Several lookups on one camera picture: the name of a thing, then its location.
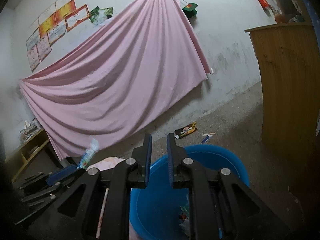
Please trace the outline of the pink sheet hung on wall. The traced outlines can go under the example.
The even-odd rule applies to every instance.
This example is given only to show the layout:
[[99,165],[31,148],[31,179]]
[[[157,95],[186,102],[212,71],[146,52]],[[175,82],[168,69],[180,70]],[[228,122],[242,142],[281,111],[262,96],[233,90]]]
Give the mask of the pink sheet hung on wall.
[[179,0],[135,0],[20,89],[64,159],[140,131],[211,72]]

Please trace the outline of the blue plastic basin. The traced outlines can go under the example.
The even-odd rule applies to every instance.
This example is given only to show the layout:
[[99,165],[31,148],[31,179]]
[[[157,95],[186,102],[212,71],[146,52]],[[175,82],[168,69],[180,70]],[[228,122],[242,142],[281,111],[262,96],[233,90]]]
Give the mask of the blue plastic basin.
[[[191,145],[187,155],[212,170],[228,168],[249,186],[248,172],[231,151],[214,145]],[[146,189],[133,189],[130,202],[130,233],[138,239],[188,239],[180,228],[180,207],[188,204],[188,189],[173,189],[169,181],[168,157],[151,165]]]

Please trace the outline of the green cap on wall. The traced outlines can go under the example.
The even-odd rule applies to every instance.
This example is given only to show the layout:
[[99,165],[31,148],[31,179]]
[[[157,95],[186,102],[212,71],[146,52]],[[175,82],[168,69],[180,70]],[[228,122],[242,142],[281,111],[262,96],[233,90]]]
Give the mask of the green cap on wall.
[[186,15],[186,17],[190,19],[197,15],[197,7],[198,5],[196,3],[188,3],[185,7],[182,8],[182,11]]

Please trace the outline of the black orange wrapper on floor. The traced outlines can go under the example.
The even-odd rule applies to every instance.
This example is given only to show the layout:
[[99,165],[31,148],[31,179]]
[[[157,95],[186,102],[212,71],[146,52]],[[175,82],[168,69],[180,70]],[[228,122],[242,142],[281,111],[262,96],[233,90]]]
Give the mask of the black orange wrapper on floor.
[[176,129],[175,138],[182,139],[196,131],[197,131],[196,122],[192,122],[191,124],[188,124],[182,128]]

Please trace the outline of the wooden cabinet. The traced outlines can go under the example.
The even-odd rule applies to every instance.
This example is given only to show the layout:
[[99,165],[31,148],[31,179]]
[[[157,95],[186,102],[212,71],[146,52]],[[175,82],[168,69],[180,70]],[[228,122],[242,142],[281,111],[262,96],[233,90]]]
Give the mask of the wooden cabinet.
[[310,23],[247,29],[263,92],[262,142],[282,155],[312,152],[319,115],[319,47]]

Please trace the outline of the floral pink quilt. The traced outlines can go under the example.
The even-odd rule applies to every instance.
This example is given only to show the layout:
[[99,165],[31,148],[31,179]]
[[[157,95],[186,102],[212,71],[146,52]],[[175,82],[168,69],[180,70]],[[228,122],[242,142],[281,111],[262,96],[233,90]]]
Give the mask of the floral pink quilt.
[[114,168],[118,163],[124,161],[123,158],[119,158],[119,157],[108,157],[105,158],[95,164],[89,165],[89,167],[87,168],[87,170],[91,169],[91,168],[97,168],[99,171],[104,171],[104,170],[109,170]]

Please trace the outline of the stack of books on shelf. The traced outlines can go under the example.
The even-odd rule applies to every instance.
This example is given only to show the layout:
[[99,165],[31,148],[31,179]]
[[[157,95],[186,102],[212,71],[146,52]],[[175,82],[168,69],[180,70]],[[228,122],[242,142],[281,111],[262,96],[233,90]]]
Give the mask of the stack of books on shelf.
[[35,133],[40,130],[42,126],[38,122],[36,118],[34,118],[31,122],[25,120],[24,128],[20,131],[20,142],[26,142],[30,137],[32,137]]

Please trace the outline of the wooden shelf desk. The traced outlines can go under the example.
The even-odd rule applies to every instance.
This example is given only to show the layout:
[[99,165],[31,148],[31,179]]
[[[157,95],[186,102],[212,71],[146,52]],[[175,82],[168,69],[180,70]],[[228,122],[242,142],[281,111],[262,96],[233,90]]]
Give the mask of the wooden shelf desk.
[[19,146],[9,157],[6,157],[5,163],[12,183],[17,180],[48,143],[48,135],[42,128]]

